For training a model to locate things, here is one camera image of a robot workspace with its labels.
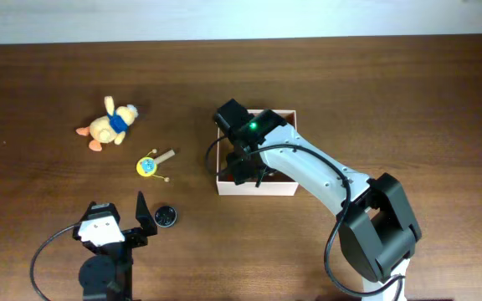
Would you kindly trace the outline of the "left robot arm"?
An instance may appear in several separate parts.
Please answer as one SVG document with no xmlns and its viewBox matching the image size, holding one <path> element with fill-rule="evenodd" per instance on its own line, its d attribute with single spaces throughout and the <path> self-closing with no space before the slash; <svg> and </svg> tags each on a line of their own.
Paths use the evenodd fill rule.
<svg viewBox="0 0 482 301">
<path fill-rule="evenodd" d="M 84 301 L 132 301 L 133 255 L 157 235 L 157 226 L 142 192 L 137 194 L 138 227 L 122 230 L 120 215 L 113 203 L 91 202 L 73 230 L 73 239 L 82 242 L 94 256 L 79 270 Z"/>
</svg>

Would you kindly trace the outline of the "black round spinner toy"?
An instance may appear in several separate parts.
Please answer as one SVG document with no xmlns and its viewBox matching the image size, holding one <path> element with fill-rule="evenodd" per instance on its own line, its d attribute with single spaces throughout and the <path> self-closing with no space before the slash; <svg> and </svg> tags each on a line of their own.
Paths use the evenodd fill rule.
<svg viewBox="0 0 482 301">
<path fill-rule="evenodd" d="M 171 227 L 177 221 L 177 211 L 168 205 L 159 207 L 154 213 L 154 220 L 159 227 Z"/>
</svg>

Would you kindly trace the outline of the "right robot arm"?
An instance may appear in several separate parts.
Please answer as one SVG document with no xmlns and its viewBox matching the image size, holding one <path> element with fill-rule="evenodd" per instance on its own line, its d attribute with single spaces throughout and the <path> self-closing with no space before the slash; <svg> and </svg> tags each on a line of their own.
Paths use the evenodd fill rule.
<svg viewBox="0 0 482 301">
<path fill-rule="evenodd" d="M 247 110 L 235 99 L 213 116 L 221 195 L 292 196 L 303 187 L 336 216 L 324 268 L 343 293 L 403 300 L 405 273 L 422 233 L 402 184 L 336 161 L 304 139 L 295 112 Z"/>
</svg>

